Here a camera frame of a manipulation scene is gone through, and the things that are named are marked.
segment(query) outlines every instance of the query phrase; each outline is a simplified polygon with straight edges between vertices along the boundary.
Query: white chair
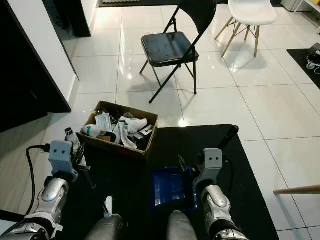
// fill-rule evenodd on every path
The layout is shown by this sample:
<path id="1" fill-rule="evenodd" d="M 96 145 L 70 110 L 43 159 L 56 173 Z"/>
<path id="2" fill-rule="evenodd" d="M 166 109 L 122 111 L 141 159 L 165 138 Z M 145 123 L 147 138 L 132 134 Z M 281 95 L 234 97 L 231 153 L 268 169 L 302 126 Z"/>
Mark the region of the white chair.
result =
<path id="1" fill-rule="evenodd" d="M 234 25 L 234 28 L 233 34 L 227 46 L 225 47 L 225 50 L 223 51 L 221 57 L 224 57 L 235 36 L 245 30 L 246 33 L 244 40 L 247 40 L 249 32 L 251 32 L 255 37 L 254 57 L 256 57 L 258 50 L 260 26 L 270 25 L 277 19 L 276 11 L 272 7 L 270 0 L 229 0 L 228 6 L 232 17 L 224 25 L 224 27 L 215 37 L 215 39 L 217 39 L 221 35 L 221 33 L 226 29 L 226 27 Z M 238 33 L 241 24 L 246 25 L 246 28 Z"/>

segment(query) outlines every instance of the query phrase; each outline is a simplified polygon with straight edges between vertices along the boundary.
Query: plastic bottle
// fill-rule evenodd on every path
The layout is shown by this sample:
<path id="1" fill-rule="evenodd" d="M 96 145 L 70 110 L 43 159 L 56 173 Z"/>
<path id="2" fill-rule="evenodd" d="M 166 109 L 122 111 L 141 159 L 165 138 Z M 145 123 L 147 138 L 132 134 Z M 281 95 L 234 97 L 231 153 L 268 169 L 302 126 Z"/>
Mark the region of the plastic bottle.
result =
<path id="1" fill-rule="evenodd" d="M 101 135 L 101 129 L 97 125 L 89 124 L 83 127 L 83 131 L 90 137 L 96 138 Z"/>
<path id="2" fill-rule="evenodd" d="M 68 127 L 64 130 L 65 135 L 66 135 L 66 140 L 68 142 L 71 142 L 73 144 L 73 155 L 75 156 L 81 146 L 79 138 L 77 137 L 77 135 L 74 133 L 74 131 L 72 130 L 71 127 Z M 83 158 L 81 159 L 81 162 L 79 163 L 79 165 L 81 166 L 86 166 L 86 158 L 85 156 L 83 156 Z"/>

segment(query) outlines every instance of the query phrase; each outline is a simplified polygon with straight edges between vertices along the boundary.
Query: cart wheel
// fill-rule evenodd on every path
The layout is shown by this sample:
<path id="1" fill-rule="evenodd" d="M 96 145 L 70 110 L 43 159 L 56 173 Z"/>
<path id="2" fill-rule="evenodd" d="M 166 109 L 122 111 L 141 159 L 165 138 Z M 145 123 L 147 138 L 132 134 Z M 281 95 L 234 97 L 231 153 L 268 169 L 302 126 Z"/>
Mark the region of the cart wheel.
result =
<path id="1" fill-rule="evenodd" d="M 308 64 L 306 65 L 306 68 L 309 69 L 309 70 L 312 70 L 312 69 L 315 68 L 315 65 L 314 65 L 312 62 L 310 62 L 310 63 L 308 63 Z"/>

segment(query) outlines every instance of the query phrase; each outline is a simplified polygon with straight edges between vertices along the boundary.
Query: doormat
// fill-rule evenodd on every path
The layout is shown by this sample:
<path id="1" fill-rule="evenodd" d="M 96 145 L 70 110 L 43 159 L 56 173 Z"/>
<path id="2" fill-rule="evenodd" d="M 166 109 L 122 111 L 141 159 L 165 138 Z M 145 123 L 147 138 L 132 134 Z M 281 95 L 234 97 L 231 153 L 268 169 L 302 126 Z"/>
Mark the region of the doormat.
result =
<path id="1" fill-rule="evenodd" d="M 140 0 L 102 0 L 102 4 L 126 4 L 126 3 L 138 3 Z"/>
<path id="2" fill-rule="evenodd" d="M 309 49 L 287 49 L 290 56 L 296 61 L 297 64 L 303 69 L 303 71 L 309 76 L 314 84 L 320 89 L 320 75 L 315 74 L 315 70 L 307 69 L 306 56 Z"/>
<path id="3" fill-rule="evenodd" d="M 178 5 L 181 0 L 100 0 L 99 8 L 143 7 Z M 218 4 L 227 4 L 228 0 L 217 0 Z"/>

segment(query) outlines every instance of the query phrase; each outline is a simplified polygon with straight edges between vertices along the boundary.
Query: white wall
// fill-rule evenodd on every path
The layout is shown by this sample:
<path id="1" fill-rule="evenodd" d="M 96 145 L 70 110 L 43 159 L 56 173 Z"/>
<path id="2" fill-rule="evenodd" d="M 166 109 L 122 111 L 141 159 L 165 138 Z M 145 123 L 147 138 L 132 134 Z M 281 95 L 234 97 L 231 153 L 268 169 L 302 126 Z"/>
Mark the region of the white wall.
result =
<path id="1" fill-rule="evenodd" d="M 69 101 L 76 74 L 58 39 L 42 0 L 8 0 L 38 55 Z"/>
<path id="2" fill-rule="evenodd" d="M 90 30 L 93 26 L 94 15 L 96 11 L 96 7 L 98 4 L 98 0 L 81 0 L 84 16 L 86 19 L 86 23 L 88 24 Z"/>

